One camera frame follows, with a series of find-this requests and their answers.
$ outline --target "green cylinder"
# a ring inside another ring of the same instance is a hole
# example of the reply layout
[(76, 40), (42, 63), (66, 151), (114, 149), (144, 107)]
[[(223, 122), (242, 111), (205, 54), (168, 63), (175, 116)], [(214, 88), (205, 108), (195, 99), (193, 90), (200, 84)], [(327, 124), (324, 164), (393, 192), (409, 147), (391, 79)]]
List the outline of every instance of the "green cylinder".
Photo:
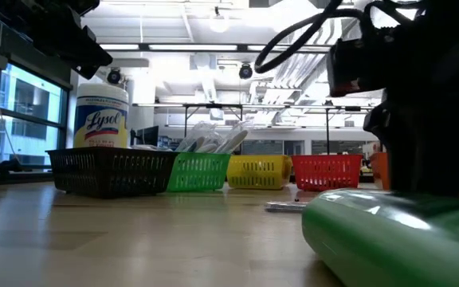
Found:
[(302, 228), (346, 286), (459, 286), (459, 199), (327, 191)]

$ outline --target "green basket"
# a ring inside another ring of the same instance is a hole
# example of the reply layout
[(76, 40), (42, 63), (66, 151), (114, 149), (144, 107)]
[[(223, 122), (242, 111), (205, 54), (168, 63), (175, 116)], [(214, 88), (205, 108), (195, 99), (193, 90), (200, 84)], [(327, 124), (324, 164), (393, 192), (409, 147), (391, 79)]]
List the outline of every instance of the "green basket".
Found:
[(209, 191), (221, 189), (231, 155), (181, 152), (175, 159), (169, 191)]

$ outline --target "white lid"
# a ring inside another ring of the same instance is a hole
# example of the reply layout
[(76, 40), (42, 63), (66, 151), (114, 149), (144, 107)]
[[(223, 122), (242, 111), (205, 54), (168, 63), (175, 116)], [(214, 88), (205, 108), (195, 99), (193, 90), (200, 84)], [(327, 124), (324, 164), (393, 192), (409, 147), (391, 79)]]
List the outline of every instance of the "white lid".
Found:
[(81, 84), (77, 96), (107, 96), (128, 101), (128, 93), (122, 88), (107, 84)]

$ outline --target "table surface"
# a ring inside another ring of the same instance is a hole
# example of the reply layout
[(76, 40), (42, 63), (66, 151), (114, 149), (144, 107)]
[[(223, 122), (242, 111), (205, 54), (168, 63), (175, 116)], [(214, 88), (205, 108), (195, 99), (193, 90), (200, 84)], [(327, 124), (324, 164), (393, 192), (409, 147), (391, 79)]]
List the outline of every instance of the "table surface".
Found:
[(52, 183), (0, 186), (0, 286), (341, 286), (299, 214), (264, 210), (296, 192), (102, 200)]

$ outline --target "yellow basket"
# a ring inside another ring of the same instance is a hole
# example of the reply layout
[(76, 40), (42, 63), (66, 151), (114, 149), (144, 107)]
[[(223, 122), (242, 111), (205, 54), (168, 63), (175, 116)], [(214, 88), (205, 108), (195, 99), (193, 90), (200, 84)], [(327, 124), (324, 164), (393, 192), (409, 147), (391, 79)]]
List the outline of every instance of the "yellow basket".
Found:
[(292, 172), (286, 155), (232, 155), (229, 161), (228, 184), (234, 188), (281, 189)]

